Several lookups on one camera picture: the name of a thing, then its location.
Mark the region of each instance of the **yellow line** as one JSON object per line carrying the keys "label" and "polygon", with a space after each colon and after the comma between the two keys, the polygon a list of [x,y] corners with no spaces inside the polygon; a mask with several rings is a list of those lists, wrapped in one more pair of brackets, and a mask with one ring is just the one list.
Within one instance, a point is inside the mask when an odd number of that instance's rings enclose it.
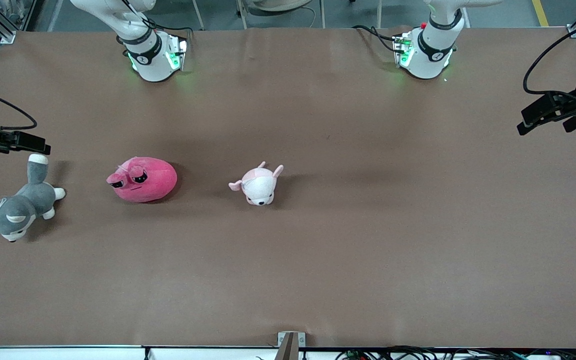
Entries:
{"label": "yellow line", "polygon": [[544,7],[542,6],[542,1],[532,0],[532,6],[534,7],[535,13],[537,13],[537,19],[539,19],[539,25],[542,27],[549,27],[548,19],[546,18],[546,13],[544,12]]}

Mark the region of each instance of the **plush toy eye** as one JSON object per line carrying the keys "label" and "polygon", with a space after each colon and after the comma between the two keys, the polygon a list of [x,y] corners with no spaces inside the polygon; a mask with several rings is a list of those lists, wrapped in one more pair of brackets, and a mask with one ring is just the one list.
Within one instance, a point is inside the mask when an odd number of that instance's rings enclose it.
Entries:
{"label": "plush toy eye", "polygon": [[146,179],[148,179],[148,175],[146,175],[146,171],[144,171],[143,175],[141,175],[139,177],[133,177],[132,179],[134,180],[135,183],[141,184],[141,183],[145,182]]}

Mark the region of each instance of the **pink ear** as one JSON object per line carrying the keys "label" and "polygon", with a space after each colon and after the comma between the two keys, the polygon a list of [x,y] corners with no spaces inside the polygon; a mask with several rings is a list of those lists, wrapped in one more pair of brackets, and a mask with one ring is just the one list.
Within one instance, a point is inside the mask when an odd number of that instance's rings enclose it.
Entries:
{"label": "pink ear", "polygon": [[228,186],[230,187],[231,191],[238,192],[242,189],[242,180],[239,180],[238,182],[231,182],[228,184]]}
{"label": "pink ear", "polygon": [[130,175],[131,178],[139,178],[140,176],[144,175],[144,173],[144,168],[139,165],[131,166],[128,169],[128,175]]}
{"label": "pink ear", "polygon": [[121,180],[124,180],[125,177],[119,173],[113,173],[112,175],[110,175],[108,178],[106,178],[105,182],[109,183],[109,184],[114,184],[114,183],[118,183],[121,182]]}
{"label": "pink ear", "polygon": [[275,169],[274,173],[272,173],[272,177],[277,178],[279,174],[282,173],[282,171],[284,171],[284,166],[283,165],[277,166],[277,169]]}

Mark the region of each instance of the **round pink plush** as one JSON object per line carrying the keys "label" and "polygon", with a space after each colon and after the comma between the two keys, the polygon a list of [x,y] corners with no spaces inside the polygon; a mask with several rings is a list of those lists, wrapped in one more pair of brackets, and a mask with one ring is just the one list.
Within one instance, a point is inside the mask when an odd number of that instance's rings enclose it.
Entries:
{"label": "round pink plush", "polygon": [[106,178],[114,193],[133,203],[148,203],[163,198],[177,184],[171,164],[154,157],[133,157]]}

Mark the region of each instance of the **gray plush toy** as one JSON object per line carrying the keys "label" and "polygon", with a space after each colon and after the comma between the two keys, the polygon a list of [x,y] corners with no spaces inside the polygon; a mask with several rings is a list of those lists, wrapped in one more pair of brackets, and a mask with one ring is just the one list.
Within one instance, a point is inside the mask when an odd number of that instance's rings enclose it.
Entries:
{"label": "gray plush toy", "polygon": [[0,234],[9,242],[16,242],[26,234],[30,225],[41,216],[55,216],[55,201],[63,199],[66,191],[47,182],[48,157],[33,153],[28,158],[28,183],[14,196],[0,200]]}

